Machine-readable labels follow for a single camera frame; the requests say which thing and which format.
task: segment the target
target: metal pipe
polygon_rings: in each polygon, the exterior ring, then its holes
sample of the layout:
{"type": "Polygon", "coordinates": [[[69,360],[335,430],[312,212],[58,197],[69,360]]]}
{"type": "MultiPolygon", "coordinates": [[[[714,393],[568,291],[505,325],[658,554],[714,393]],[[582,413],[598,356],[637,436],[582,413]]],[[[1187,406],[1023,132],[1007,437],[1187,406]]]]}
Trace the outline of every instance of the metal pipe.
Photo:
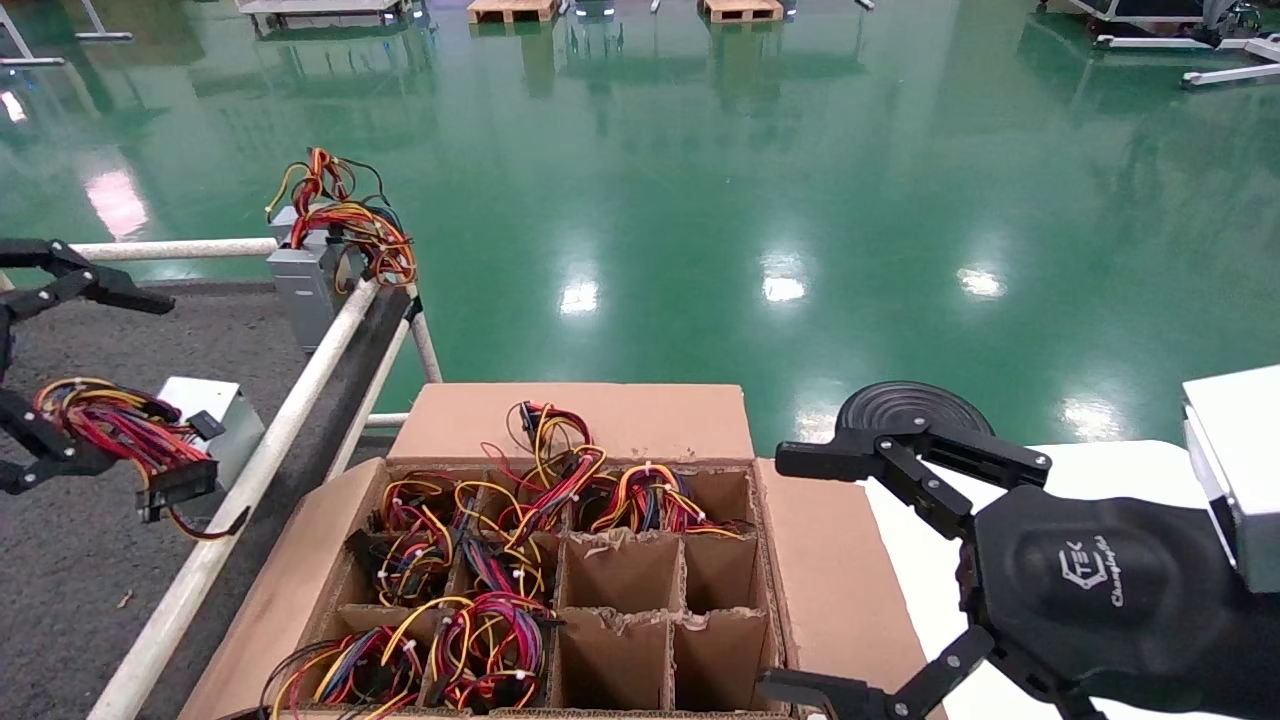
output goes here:
{"type": "Polygon", "coordinates": [[[333,456],[333,465],[329,465],[329,471],[325,473],[325,482],[337,478],[347,469],[347,464],[351,462],[351,455],[356,451],[360,436],[365,432],[365,424],[372,418],[369,411],[378,402],[378,396],[381,395],[383,386],[387,384],[387,375],[390,374],[392,365],[396,364],[396,357],[399,355],[401,347],[404,345],[404,336],[407,334],[408,323],[398,323],[396,325],[396,334],[392,336],[392,342],[387,346],[387,352],[383,354],[381,363],[374,370],[374,377],[369,379],[369,389],[365,391],[365,397],[360,401],[360,407],[356,409],[356,416],[351,419],[351,427],[347,428],[347,434],[343,436],[342,445],[338,446],[338,452],[333,456]]]}
{"type": "Polygon", "coordinates": [[[408,413],[374,413],[365,423],[366,428],[403,428],[408,413]]]}
{"type": "Polygon", "coordinates": [[[195,260],[198,258],[262,258],[279,245],[274,237],[225,240],[163,240],[159,242],[88,242],[72,245],[90,263],[123,260],[195,260]]]}
{"type": "MultiPolygon", "coordinates": [[[[361,281],[356,286],[302,369],[298,382],[284,398],[236,486],[227,493],[227,500],[218,509],[210,527],[225,528],[246,507],[250,512],[256,510],[376,293],[378,286],[372,282],[361,281]]],[[[242,534],[196,544],[102,696],[97,698],[88,720],[132,720],[138,714],[242,534]]]]}
{"type": "Polygon", "coordinates": [[[440,360],[435,356],[435,343],[431,342],[431,331],[426,329],[426,313],[422,310],[417,286],[408,286],[404,288],[404,292],[408,293],[410,301],[417,307],[417,311],[413,313],[408,323],[410,329],[413,331],[413,343],[417,345],[417,356],[422,359],[422,372],[426,374],[426,382],[443,383],[440,360]]]}

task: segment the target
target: yellow wire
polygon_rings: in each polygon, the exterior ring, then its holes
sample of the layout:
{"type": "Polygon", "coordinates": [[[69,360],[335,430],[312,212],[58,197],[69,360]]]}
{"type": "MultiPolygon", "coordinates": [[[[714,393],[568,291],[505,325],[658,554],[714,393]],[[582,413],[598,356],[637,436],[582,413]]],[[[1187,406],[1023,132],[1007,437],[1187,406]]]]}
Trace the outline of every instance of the yellow wire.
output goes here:
{"type": "Polygon", "coordinates": [[[401,623],[398,628],[396,628],[396,632],[392,633],[392,639],[387,643],[387,650],[383,651],[381,664],[387,665],[387,661],[390,660],[390,657],[392,657],[392,651],[399,643],[399,639],[402,637],[404,637],[404,632],[408,630],[408,626],[413,624],[413,620],[417,620],[419,615],[421,615],[421,614],[426,612],[428,610],[430,610],[431,607],[435,607],[435,606],[438,606],[440,603],[444,603],[444,602],[461,602],[462,607],[471,607],[471,606],[475,605],[474,602],[471,602],[470,600],[467,600],[465,597],[445,596],[445,597],[438,597],[438,598],[433,600],[431,602],[428,602],[426,605],[419,607],[413,612],[410,612],[408,618],[406,618],[404,621],[401,623]]]}

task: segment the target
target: metal stand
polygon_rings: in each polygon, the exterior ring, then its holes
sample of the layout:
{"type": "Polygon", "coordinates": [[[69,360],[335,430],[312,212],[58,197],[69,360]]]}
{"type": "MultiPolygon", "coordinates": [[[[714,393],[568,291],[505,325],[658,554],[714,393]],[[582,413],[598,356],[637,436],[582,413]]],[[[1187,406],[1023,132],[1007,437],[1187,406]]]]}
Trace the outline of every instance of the metal stand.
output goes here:
{"type": "Polygon", "coordinates": [[[133,40],[132,32],[106,32],[102,27],[102,19],[97,17],[97,10],[93,9],[92,0],[81,0],[84,3],[84,12],[88,13],[88,19],[93,22],[93,32],[77,32],[76,40],[133,40]]]}
{"type": "Polygon", "coordinates": [[[24,67],[24,68],[40,68],[51,65],[63,65],[67,63],[63,58],[36,58],[31,54],[31,47],[27,47],[27,41],[22,38],[22,33],[14,27],[13,19],[9,18],[9,13],[5,12],[4,5],[0,5],[0,26],[9,33],[13,38],[13,44],[18,46],[18,53],[22,58],[0,58],[0,65],[9,67],[24,67]]]}
{"type": "Polygon", "coordinates": [[[1280,35],[1268,35],[1265,38],[1252,38],[1245,42],[1244,47],[1240,47],[1240,50],[1244,50],[1249,55],[1263,58],[1267,63],[1248,68],[1217,70],[1212,73],[1185,73],[1183,76],[1183,87],[1192,88],[1202,85],[1217,85],[1220,82],[1235,82],[1240,79],[1280,76],[1280,35]]]}
{"type": "Polygon", "coordinates": [[[1257,55],[1267,60],[1267,63],[1248,68],[1210,73],[1185,73],[1183,74],[1184,90],[1202,85],[1219,85],[1222,82],[1280,76],[1280,33],[1272,33],[1266,37],[1228,38],[1219,44],[1217,47],[1204,45],[1189,37],[1115,37],[1114,35],[1100,35],[1093,46],[1110,50],[1244,50],[1249,55],[1257,55]]]}

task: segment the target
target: black connector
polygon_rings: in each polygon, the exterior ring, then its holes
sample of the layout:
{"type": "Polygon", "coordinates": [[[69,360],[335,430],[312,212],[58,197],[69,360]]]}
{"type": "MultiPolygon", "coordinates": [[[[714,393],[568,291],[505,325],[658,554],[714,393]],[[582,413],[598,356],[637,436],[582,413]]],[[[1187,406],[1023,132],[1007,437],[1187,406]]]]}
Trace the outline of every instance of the black connector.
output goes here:
{"type": "Polygon", "coordinates": [[[196,434],[200,436],[200,439],[204,441],[214,439],[215,437],[227,432],[227,428],[224,428],[221,423],[215,420],[214,416],[210,415],[207,410],[201,410],[200,413],[196,413],[191,418],[187,418],[187,423],[191,424],[192,429],[196,430],[196,434]]]}
{"type": "MultiPolygon", "coordinates": [[[[136,393],[136,395],[146,397],[146,393],[142,393],[142,392],[138,392],[138,391],[132,391],[132,392],[136,393]]],[[[145,401],[142,404],[142,411],[146,413],[147,415],[152,416],[152,418],[160,418],[165,423],[170,423],[170,424],[177,423],[178,420],[182,419],[182,414],[178,413],[177,407],[174,407],[174,406],[172,406],[172,405],[169,405],[166,402],[157,402],[155,400],[147,400],[147,401],[145,401]]]]}
{"type": "Polygon", "coordinates": [[[145,491],[134,493],[143,523],[160,520],[161,510],[218,489],[218,461],[197,460],[151,478],[145,491]]]}

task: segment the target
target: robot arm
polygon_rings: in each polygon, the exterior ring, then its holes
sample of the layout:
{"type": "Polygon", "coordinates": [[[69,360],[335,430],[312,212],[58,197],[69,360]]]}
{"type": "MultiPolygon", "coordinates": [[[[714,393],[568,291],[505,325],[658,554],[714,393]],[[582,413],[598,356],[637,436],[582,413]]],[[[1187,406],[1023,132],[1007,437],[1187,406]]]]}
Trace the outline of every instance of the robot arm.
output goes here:
{"type": "MultiPolygon", "coordinates": [[[[84,297],[152,315],[174,307],[173,297],[141,290],[127,273],[95,265],[58,240],[0,240],[0,268],[38,268],[54,275],[44,287],[0,296],[0,380],[13,363],[14,325],[60,302],[84,297]]],[[[0,491],[10,495],[56,475],[99,475],[115,464],[115,457],[67,436],[5,388],[0,388],[0,430],[35,456],[29,465],[0,460],[0,491]]]]}
{"type": "Polygon", "coordinates": [[[771,697],[826,707],[833,720],[923,717],[987,660],[1070,720],[1103,717],[1091,697],[1280,716],[1280,602],[1248,592],[1202,510],[1053,497],[1042,489],[1046,455],[923,418],[881,429],[840,421],[828,445],[780,445],[776,465],[783,475],[876,478],[959,538],[970,628],[897,692],[773,669],[760,678],[771,697]],[[974,514],[923,461],[1009,492],[974,514]]]}

